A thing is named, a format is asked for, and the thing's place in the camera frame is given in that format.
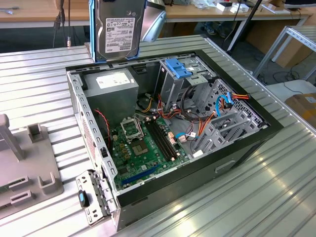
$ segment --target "metal shelf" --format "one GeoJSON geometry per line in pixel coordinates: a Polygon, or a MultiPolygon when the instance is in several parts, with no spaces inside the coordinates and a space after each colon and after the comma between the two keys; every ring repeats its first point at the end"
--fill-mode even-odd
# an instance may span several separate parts
{"type": "MultiPolygon", "coordinates": [[[[285,26],[281,34],[278,36],[276,41],[267,52],[266,56],[262,59],[256,70],[253,72],[253,75],[255,77],[259,76],[264,65],[269,61],[271,55],[274,53],[280,43],[283,42],[283,39],[286,37],[286,35],[297,39],[299,42],[316,52],[316,26],[285,26]]],[[[290,38],[288,38],[283,43],[272,61],[275,62],[277,60],[277,58],[282,54],[289,42],[290,38]]],[[[315,71],[316,66],[304,77],[303,80],[307,80],[315,71]]]]}

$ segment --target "table leg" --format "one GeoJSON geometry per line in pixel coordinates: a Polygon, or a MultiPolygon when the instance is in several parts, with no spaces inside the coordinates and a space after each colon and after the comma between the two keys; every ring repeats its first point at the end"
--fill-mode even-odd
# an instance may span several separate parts
{"type": "Polygon", "coordinates": [[[280,42],[285,37],[287,28],[288,28],[287,26],[284,27],[284,29],[282,30],[281,34],[277,37],[276,41],[272,44],[271,48],[267,52],[266,56],[262,59],[262,61],[259,63],[259,65],[256,68],[256,70],[253,72],[253,75],[255,77],[258,77],[258,75],[261,73],[261,71],[262,71],[264,65],[266,64],[266,62],[268,62],[268,60],[270,59],[270,57],[273,54],[273,52],[275,51],[275,49],[278,47],[280,42]]]}
{"type": "MultiPolygon", "coordinates": [[[[308,16],[302,18],[296,26],[303,26],[304,23],[306,22],[306,20],[308,19],[308,16]]],[[[285,50],[285,48],[287,47],[287,45],[290,43],[292,39],[292,36],[287,37],[287,39],[284,41],[284,43],[282,44],[282,46],[280,47],[280,49],[276,52],[275,56],[273,57],[272,61],[275,62],[279,56],[282,54],[282,52],[285,50]]]]}
{"type": "Polygon", "coordinates": [[[316,66],[303,78],[303,80],[308,80],[314,72],[316,72],[316,66]]]}
{"type": "Polygon", "coordinates": [[[245,25],[245,23],[246,23],[246,21],[242,21],[242,22],[240,23],[240,25],[239,25],[239,27],[238,27],[238,29],[237,29],[237,32],[236,32],[236,34],[234,35],[234,38],[233,38],[231,44],[229,45],[227,51],[230,51],[230,50],[232,49],[232,47],[233,47],[235,41],[237,40],[238,36],[240,35],[241,30],[242,30],[243,26],[245,25]]]}

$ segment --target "aluminum workbench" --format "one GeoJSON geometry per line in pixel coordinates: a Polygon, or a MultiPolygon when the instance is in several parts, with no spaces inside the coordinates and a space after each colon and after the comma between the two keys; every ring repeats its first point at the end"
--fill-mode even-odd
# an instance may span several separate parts
{"type": "MultiPolygon", "coordinates": [[[[117,236],[314,236],[316,131],[268,92],[215,43],[200,36],[142,43],[141,56],[203,49],[285,126],[247,162],[117,236]]],[[[0,55],[0,111],[18,131],[40,122],[60,170],[63,194],[0,220],[10,236],[111,236],[112,221],[91,228],[75,177],[92,168],[73,115],[65,66],[87,64],[84,46],[0,55]]]]}

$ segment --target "white label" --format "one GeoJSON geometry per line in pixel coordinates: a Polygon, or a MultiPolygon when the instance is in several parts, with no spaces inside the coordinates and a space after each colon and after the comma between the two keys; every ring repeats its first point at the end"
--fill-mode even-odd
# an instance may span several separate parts
{"type": "Polygon", "coordinates": [[[308,102],[310,102],[310,103],[316,103],[316,99],[314,98],[314,97],[311,97],[311,96],[307,96],[307,97],[305,97],[307,100],[308,100],[308,102]]]}
{"type": "Polygon", "coordinates": [[[193,157],[194,157],[194,158],[197,158],[197,157],[199,157],[199,156],[201,156],[201,155],[203,155],[203,151],[202,151],[202,150],[198,150],[197,152],[195,152],[195,153],[193,154],[193,157]]]}
{"type": "Polygon", "coordinates": [[[130,83],[125,73],[115,73],[111,75],[97,77],[96,81],[101,89],[130,83]]]}
{"type": "Polygon", "coordinates": [[[196,133],[195,132],[191,132],[190,133],[190,137],[196,137],[196,133]]]}
{"type": "Polygon", "coordinates": [[[135,18],[107,18],[105,52],[121,52],[132,49],[135,18]]]}

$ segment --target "motherboard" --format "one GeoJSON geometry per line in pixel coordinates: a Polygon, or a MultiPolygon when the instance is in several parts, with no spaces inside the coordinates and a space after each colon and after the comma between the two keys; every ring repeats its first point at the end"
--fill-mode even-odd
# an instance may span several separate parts
{"type": "Polygon", "coordinates": [[[111,130],[114,138],[112,157],[118,169],[114,181],[118,190],[141,183],[189,160],[163,118],[136,121],[136,125],[124,123],[111,130]],[[143,137],[129,140],[130,136],[139,132],[136,126],[139,126],[143,137]]]}

